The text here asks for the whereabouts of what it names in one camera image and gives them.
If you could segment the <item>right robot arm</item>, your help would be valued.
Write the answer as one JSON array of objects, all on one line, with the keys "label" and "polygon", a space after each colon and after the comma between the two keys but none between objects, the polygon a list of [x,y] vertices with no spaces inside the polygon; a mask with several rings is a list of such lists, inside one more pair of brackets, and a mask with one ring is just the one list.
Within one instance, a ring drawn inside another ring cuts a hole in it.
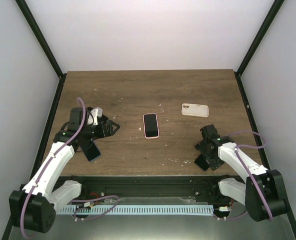
[{"label": "right robot arm", "polygon": [[289,212],[282,174],[258,164],[242,151],[230,135],[220,136],[214,125],[200,130],[202,140],[195,145],[200,155],[194,161],[203,171],[216,170],[228,164],[242,179],[222,179],[210,188],[211,198],[217,202],[229,197],[245,206],[246,212],[256,222],[272,220]]}]

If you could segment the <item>white phone case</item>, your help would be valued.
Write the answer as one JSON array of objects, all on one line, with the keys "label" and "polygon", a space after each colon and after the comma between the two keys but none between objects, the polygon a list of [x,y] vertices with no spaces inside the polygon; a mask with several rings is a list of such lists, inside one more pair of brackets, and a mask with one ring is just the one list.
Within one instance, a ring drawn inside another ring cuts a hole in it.
[{"label": "white phone case", "polygon": [[209,116],[209,107],[201,104],[183,103],[181,114],[184,116],[207,118]]}]

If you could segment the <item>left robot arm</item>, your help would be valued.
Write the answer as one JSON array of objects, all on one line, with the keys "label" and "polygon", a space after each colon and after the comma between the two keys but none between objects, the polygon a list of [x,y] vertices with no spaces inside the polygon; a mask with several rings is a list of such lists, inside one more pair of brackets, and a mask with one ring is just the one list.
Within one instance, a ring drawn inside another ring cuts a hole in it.
[{"label": "left robot arm", "polygon": [[73,199],[84,202],[89,198],[89,188],[75,180],[65,181],[58,189],[54,186],[77,150],[81,150],[91,162],[101,155],[94,141],[113,136],[120,129],[119,124],[102,112],[99,107],[71,110],[69,121],[56,133],[50,152],[36,174],[9,197],[14,226],[47,233],[59,210]]}]

